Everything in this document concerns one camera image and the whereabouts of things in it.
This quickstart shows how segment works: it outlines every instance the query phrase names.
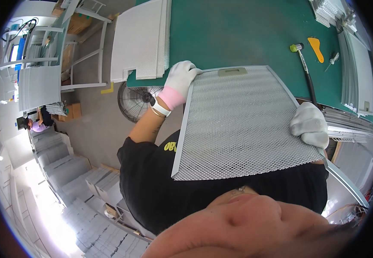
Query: fan guard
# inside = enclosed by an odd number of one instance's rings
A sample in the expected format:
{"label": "fan guard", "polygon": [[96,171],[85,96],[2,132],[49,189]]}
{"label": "fan guard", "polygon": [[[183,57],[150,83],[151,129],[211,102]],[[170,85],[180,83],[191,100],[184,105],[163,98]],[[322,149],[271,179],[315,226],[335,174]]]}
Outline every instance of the fan guard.
{"label": "fan guard", "polygon": [[118,90],[119,109],[129,121],[136,123],[151,106],[153,97],[162,90],[163,87],[159,86],[128,88],[124,82]]}

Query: screwdriver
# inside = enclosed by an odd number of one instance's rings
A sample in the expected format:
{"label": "screwdriver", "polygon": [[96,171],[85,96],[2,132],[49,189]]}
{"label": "screwdriver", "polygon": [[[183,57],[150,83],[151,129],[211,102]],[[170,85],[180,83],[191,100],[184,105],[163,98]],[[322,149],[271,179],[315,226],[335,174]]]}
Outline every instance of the screwdriver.
{"label": "screwdriver", "polygon": [[338,57],[340,56],[339,52],[333,56],[333,58],[330,59],[330,64],[328,65],[327,69],[324,71],[324,73],[328,70],[330,65],[333,65],[335,61],[338,60]]}

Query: green work table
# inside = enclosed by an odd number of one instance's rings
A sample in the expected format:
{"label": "green work table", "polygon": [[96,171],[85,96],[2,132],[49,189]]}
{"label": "green work table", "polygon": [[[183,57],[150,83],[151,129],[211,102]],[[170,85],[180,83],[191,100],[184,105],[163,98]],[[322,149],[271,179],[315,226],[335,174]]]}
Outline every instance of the green work table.
{"label": "green work table", "polygon": [[[136,5],[146,2],[137,0]],[[320,63],[307,38],[320,40]],[[303,66],[292,44],[303,43],[317,102],[350,111],[341,102],[341,61],[326,72],[332,52],[339,52],[336,29],[318,23],[308,0],[172,0],[170,67],[190,60],[198,68],[269,65],[295,97],[310,98]],[[163,86],[163,78],[136,80],[128,87]],[[373,116],[366,116],[373,122]]]}

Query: gloved hand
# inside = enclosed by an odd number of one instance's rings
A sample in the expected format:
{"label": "gloved hand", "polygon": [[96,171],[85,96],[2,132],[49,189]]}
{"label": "gloved hand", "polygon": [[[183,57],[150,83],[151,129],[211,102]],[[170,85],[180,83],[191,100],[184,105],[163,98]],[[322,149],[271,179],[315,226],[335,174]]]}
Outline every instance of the gloved hand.
{"label": "gloved hand", "polygon": [[169,71],[164,88],[158,97],[165,102],[170,110],[187,101],[189,85],[197,74],[202,74],[191,61],[182,61],[174,64]]}
{"label": "gloved hand", "polygon": [[290,132],[294,136],[301,135],[303,142],[322,149],[327,148],[330,140],[323,113],[310,102],[298,106],[290,122]]}

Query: lips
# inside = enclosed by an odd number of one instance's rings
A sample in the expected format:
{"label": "lips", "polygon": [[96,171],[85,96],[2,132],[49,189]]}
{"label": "lips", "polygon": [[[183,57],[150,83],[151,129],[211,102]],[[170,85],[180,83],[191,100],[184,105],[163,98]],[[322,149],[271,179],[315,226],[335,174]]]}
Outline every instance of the lips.
{"label": "lips", "polygon": [[251,199],[253,197],[254,197],[254,194],[252,194],[252,193],[248,193],[248,194],[243,193],[243,194],[240,194],[240,195],[235,196],[234,198],[230,199],[228,204],[232,204],[236,201],[246,201],[246,200]]}

